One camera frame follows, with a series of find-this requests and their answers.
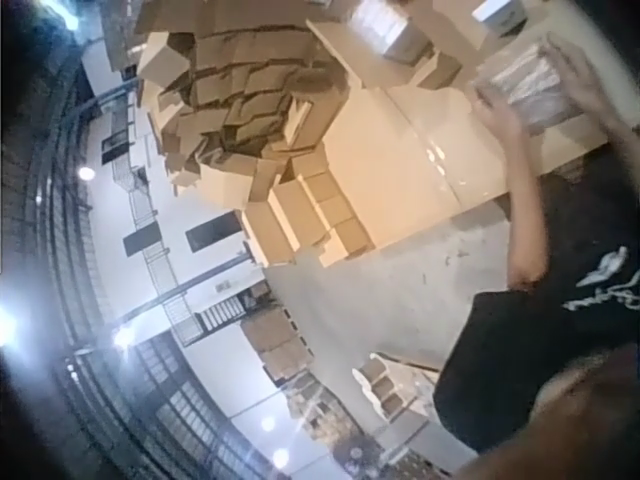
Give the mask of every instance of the warehouse floor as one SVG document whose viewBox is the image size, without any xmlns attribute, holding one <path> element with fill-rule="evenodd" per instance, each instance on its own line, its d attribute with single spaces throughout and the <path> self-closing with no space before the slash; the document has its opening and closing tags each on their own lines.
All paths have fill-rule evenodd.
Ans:
<svg viewBox="0 0 640 480">
<path fill-rule="evenodd" d="M 271 288 L 313 350 L 313 372 L 366 432 L 379 433 L 385 423 L 351 369 L 372 351 L 442 366 L 473 296 L 505 287 L 507 229 L 502 210 L 489 203 L 328 269 L 307 252 L 296 265 L 267 270 Z M 387 447 L 402 443 L 421 423 L 403 417 L 380 441 Z M 427 427 L 411 445 L 442 468 L 454 469 L 470 452 L 438 429 Z"/>
</svg>

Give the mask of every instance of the hand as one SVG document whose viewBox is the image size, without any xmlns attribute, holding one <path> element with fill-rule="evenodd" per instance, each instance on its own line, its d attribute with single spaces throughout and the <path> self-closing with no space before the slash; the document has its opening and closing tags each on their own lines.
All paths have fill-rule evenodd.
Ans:
<svg viewBox="0 0 640 480">
<path fill-rule="evenodd" d="M 542 54 L 558 71 L 567 96 L 600 124 L 617 119 L 617 113 L 584 51 L 557 35 L 548 34 Z"/>
<path fill-rule="evenodd" d="M 529 133 L 518 112 L 502 92 L 489 83 L 472 87 L 468 93 L 473 110 L 503 148 L 527 142 Z"/>
</svg>

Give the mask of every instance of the white print on shirt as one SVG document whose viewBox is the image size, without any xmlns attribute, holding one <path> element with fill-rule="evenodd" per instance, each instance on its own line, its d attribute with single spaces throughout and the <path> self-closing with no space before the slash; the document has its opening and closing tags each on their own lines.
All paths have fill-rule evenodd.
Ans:
<svg viewBox="0 0 640 480">
<path fill-rule="evenodd" d="M 613 275 L 618 273 L 624 262 L 627 261 L 628 250 L 627 247 L 620 247 L 617 252 L 607 253 L 600 265 L 593 272 L 587 274 L 582 280 L 580 280 L 576 287 L 586 287 L 587 285 L 593 285 L 594 283 L 604 282 L 609 280 Z"/>
<path fill-rule="evenodd" d="M 615 299 L 618 303 L 623 304 L 629 310 L 640 310 L 640 296 L 633 293 L 632 288 L 638 285 L 640 281 L 640 270 L 627 283 L 623 285 L 613 285 L 609 288 L 596 288 L 592 297 L 587 297 L 582 300 L 571 300 L 562 305 L 567 310 L 575 312 L 583 307 L 590 307 L 591 305 L 598 305 L 608 302 L 611 299 Z"/>
</svg>

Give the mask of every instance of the small white box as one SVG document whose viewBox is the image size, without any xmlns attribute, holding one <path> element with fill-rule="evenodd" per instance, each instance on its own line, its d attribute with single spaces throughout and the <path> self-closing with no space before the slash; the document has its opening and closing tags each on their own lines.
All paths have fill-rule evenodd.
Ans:
<svg viewBox="0 0 640 480">
<path fill-rule="evenodd" d="M 527 20 L 522 0 L 487 0 L 473 11 L 473 18 L 504 35 Z"/>
</svg>

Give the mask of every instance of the light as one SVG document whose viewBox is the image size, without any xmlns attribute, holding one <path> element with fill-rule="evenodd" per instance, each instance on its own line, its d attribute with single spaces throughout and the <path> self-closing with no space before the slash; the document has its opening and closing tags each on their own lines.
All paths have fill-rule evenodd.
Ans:
<svg viewBox="0 0 640 480">
<path fill-rule="evenodd" d="M 16 320 L 0 308 L 0 348 L 13 342 L 16 336 Z"/>
<path fill-rule="evenodd" d="M 51 9 L 53 13 L 55 13 L 60 18 L 62 18 L 68 30 L 75 31 L 80 26 L 80 21 L 78 20 L 78 17 L 73 15 L 71 12 L 69 12 L 69 10 L 67 10 L 67 7 L 62 5 L 59 1 L 40 0 L 40 2 L 42 3 L 43 6 Z"/>
<path fill-rule="evenodd" d="M 80 180 L 90 182 L 91 180 L 96 178 L 96 171 L 90 167 L 80 167 L 78 169 L 78 177 L 80 177 Z"/>
<path fill-rule="evenodd" d="M 284 448 L 279 448 L 273 452 L 273 466 L 278 470 L 282 470 L 289 463 L 289 452 Z"/>
<path fill-rule="evenodd" d="M 122 327 L 118 330 L 118 333 L 113 336 L 113 344 L 123 350 L 129 348 L 133 344 L 133 340 L 133 330 L 127 327 Z"/>
<path fill-rule="evenodd" d="M 276 420 L 273 417 L 266 417 L 262 419 L 262 429 L 269 433 L 272 432 L 274 428 L 276 428 Z"/>
</svg>

